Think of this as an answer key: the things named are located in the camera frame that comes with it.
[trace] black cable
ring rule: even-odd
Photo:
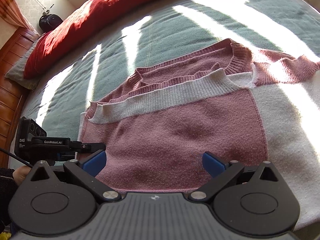
[[[28,166],[28,167],[30,167],[30,168],[33,168],[33,166],[32,166],[30,163],[27,163],[25,160],[22,160],[21,158],[19,158],[19,157],[17,157],[16,155],[14,155],[14,154],[6,151],[5,149],[0,148],[0,151],[2,151],[3,153],[9,155],[10,157],[16,159],[17,161],[23,163],[24,165],[26,165],[26,166]]]

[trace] black bag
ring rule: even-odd
[[[62,22],[62,19],[56,14],[43,15],[39,19],[39,27],[44,33],[47,33],[53,31]]]

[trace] yellow object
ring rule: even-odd
[[[10,233],[1,233],[0,240],[8,240],[11,237]]]

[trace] person's arm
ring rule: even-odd
[[[0,168],[0,233],[11,222],[8,214],[9,202],[29,171],[27,166],[16,170]]]

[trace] bed sheet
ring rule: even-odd
[[[106,27],[41,79],[21,116],[77,140],[80,113],[136,67],[231,38],[249,47],[320,56],[320,14],[303,0],[157,0]],[[13,159],[9,166],[20,166]]]

